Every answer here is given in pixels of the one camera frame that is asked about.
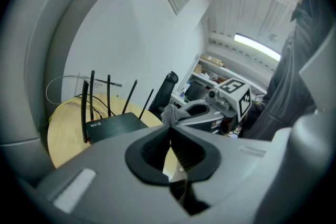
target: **ceiling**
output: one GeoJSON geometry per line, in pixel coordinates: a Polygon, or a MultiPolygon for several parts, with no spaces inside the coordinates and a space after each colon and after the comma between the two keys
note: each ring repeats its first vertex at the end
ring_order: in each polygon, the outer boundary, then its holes
{"type": "Polygon", "coordinates": [[[213,0],[209,8],[208,54],[267,87],[278,62],[234,41],[234,36],[242,34],[281,53],[295,27],[290,19],[296,4],[297,0],[213,0]]]}
{"type": "Polygon", "coordinates": [[[281,53],[295,27],[290,22],[292,12],[276,0],[214,0],[209,31],[232,40],[240,33],[281,53]]]}

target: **black rubber opening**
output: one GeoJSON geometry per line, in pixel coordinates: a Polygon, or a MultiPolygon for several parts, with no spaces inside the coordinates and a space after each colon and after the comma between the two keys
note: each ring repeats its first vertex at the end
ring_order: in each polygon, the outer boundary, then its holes
{"type": "Polygon", "coordinates": [[[205,115],[206,113],[209,113],[209,111],[210,111],[210,108],[208,105],[194,104],[186,110],[186,112],[188,112],[190,116],[181,118],[179,119],[179,121],[199,117],[199,116],[205,115]]]}
{"type": "Polygon", "coordinates": [[[133,142],[126,150],[125,161],[141,181],[168,186],[168,177],[162,171],[170,147],[189,183],[207,180],[221,163],[220,152],[214,145],[175,126],[164,126],[133,142]]]}

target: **fluorescent light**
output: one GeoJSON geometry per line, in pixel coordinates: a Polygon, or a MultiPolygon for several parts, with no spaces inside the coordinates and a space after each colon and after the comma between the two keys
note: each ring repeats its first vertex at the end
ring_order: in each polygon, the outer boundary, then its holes
{"type": "Polygon", "coordinates": [[[272,57],[273,59],[280,61],[280,54],[271,50],[270,48],[267,48],[265,45],[250,39],[248,37],[242,36],[240,34],[235,34],[235,41],[243,43],[245,45],[248,45],[252,48],[255,48],[256,50],[259,50],[263,52],[264,54],[272,57]]]}

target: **cardboard box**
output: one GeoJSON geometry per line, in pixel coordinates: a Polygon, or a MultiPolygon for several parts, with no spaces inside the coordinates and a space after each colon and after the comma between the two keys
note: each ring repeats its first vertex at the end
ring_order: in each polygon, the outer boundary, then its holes
{"type": "Polygon", "coordinates": [[[203,60],[212,62],[212,63],[214,63],[214,64],[216,64],[216,65],[218,65],[218,66],[220,66],[220,67],[223,66],[223,62],[222,62],[221,60],[215,58],[215,57],[211,57],[211,56],[209,56],[209,55],[202,54],[202,55],[201,55],[201,58],[202,58],[203,60]]]}
{"type": "Polygon", "coordinates": [[[218,77],[217,80],[215,80],[218,84],[221,84],[222,82],[226,81],[227,79],[222,78],[222,77],[218,77]]]}
{"type": "Polygon", "coordinates": [[[202,66],[201,65],[197,65],[194,69],[194,72],[196,74],[201,74],[202,73],[202,66]]]}

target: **cable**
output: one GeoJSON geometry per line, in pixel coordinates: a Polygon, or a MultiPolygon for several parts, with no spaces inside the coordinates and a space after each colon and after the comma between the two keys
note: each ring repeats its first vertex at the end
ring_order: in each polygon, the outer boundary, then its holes
{"type": "Polygon", "coordinates": [[[108,108],[108,106],[107,105],[105,105],[105,103],[103,102],[103,101],[101,101],[98,97],[95,97],[94,95],[92,96],[93,98],[96,98],[98,101],[100,101],[104,106],[106,106],[106,108],[107,109],[109,109],[108,108]]]}
{"type": "Polygon", "coordinates": [[[66,76],[60,76],[60,77],[56,77],[54,79],[52,79],[48,85],[47,85],[47,88],[46,88],[46,98],[48,100],[49,103],[51,104],[62,104],[62,103],[54,103],[54,102],[51,102],[48,98],[48,88],[50,86],[50,84],[52,84],[55,80],[58,80],[58,79],[62,79],[62,78],[80,78],[80,79],[84,79],[85,77],[82,77],[82,76],[76,76],[76,75],[66,75],[66,76]]]}
{"type": "Polygon", "coordinates": [[[98,114],[99,114],[99,116],[100,116],[100,119],[102,120],[103,119],[103,117],[101,116],[101,114],[98,112],[98,110],[96,110],[95,108],[93,108],[93,110],[94,111],[96,111],[98,114]]]}
{"type": "MultiPolygon", "coordinates": [[[[46,88],[46,98],[47,98],[48,102],[51,103],[51,104],[59,104],[59,105],[64,104],[64,103],[54,103],[54,102],[51,102],[51,101],[49,100],[49,98],[48,98],[48,88],[49,88],[50,84],[52,84],[55,80],[62,79],[62,78],[80,78],[80,79],[87,79],[87,77],[76,76],[76,75],[59,76],[59,77],[56,77],[56,78],[52,79],[52,80],[48,83],[47,88],[46,88]]],[[[93,96],[93,97],[96,98],[96,99],[98,99],[104,106],[106,106],[107,109],[109,109],[109,108],[107,107],[107,105],[105,105],[105,103],[104,103],[103,101],[101,101],[99,98],[97,98],[97,97],[95,97],[95,96],[93,96]]]]}
{"type": "MultiPolygon", "coordinates": [[[[65,105],[65,104],[67,104],[67,103],[74,103],[74,104],[79,104],[79,105],[81,105],[80,102],[76,102],[75,100],[71,100],[71,99],[68,100],[68,101],[66,101],[66,102],[64,102],[64,103],[62,103],[62,104],[60,104],[60,105],[55,109],[55,111],[52,113],[52,115],[50,116],[50,118],[49,118],[49,123],[50,123],[50,121],[51,121],[51,118],[54,116],[55,112],[56,112],[61,106],[65,105]]],[[[104,115],[105,115],[106,117],[108,117],[107,114],[105,113],[105,111],[104,111],[101,107],[99,107],[99,106],[97,106],[97,105],[93,105],[93,106],[94,106],[95,108],[101,110],[101,113],[104,113],[104,115]]]]}

